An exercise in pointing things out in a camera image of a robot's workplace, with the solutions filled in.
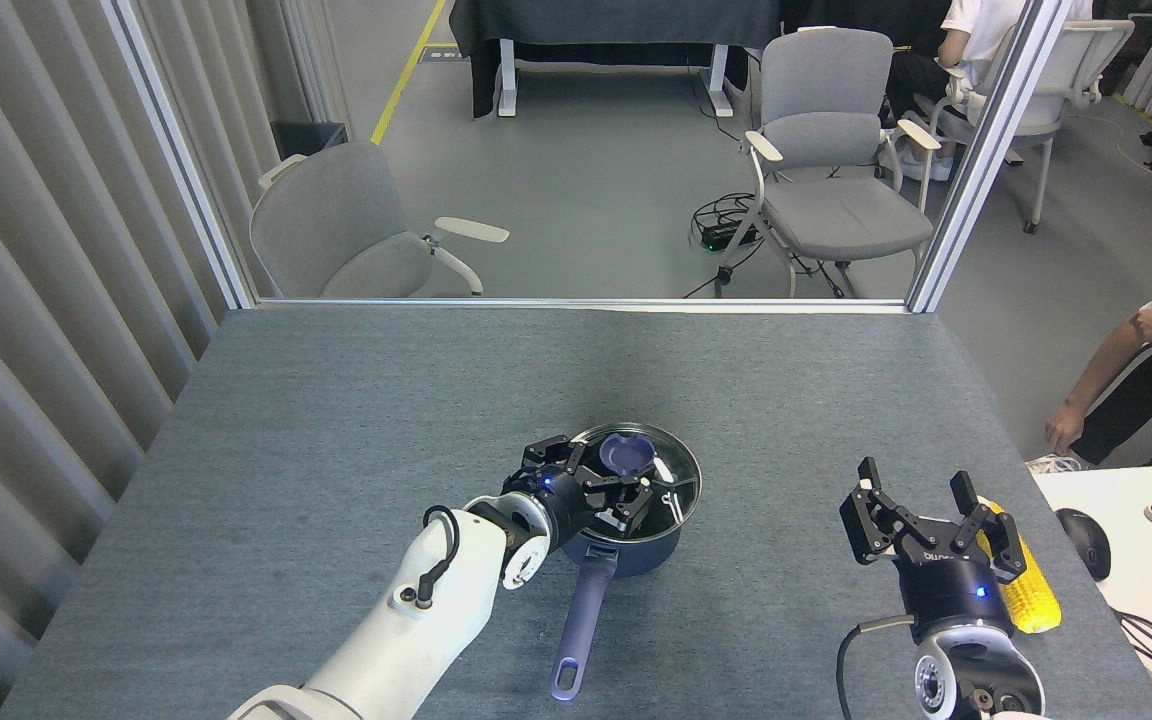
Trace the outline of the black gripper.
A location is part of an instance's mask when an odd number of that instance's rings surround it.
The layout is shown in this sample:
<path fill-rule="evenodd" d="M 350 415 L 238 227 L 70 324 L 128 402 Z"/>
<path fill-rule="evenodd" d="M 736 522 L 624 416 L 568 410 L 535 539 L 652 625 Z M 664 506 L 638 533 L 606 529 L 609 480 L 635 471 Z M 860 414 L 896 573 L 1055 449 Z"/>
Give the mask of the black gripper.
<path fill-rule="evenodd" d="M 521 469 L 500 488 L 521 492 L 543 507 L 550 553 L 585 526 L 588 535 L 627 541 L 643 524 L 653 500 L 652 479 L 646 475 L 590 479 L 593 473 L 582 465 L 586 450 L 588 442 L 567 435 L 526 445 Z M 586 492 L 581 479 L 586 479 Z"/>
<path fill-rule="evenodd" d="M 967 470 L 958 470 L 948 484 L 963 515 L 963 523 L 952 536 L 952 551 L 956 553 L 924 548 L 927 528 L 923 520 L 882 492 L 876 460 L 864 457 L 858 465 L 858 484 L 838 507 L 847 541 L 859 564 L 873 564 L 893 543 L 914 536 L 916 541 L 900 544 L 896 568 L 905 612 L 914 615 L 915 643 L 950 626 L 992 626 L 1011 637 L 1016 628 L 998 579 L 1010 584 L 1026 570 L 1018 529 L 1009 511 L 996 511 L 978 495 Z M 980 533 L 987 538 L 988 556 L 973 546 Z"/>

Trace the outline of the person's right hand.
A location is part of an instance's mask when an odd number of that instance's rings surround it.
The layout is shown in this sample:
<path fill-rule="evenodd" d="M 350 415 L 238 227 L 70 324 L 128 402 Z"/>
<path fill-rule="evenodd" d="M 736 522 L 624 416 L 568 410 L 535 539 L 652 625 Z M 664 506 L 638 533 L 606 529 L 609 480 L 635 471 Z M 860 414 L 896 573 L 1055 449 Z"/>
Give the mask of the person's right hand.
<path fill-rule="evenodd" d="M 1087 402 L 1064 397 L 1064 401 L 1044 420 L 1044 439 L 1051 454 L 1068 455 L 1074 442 L 1083 434 Z"/>

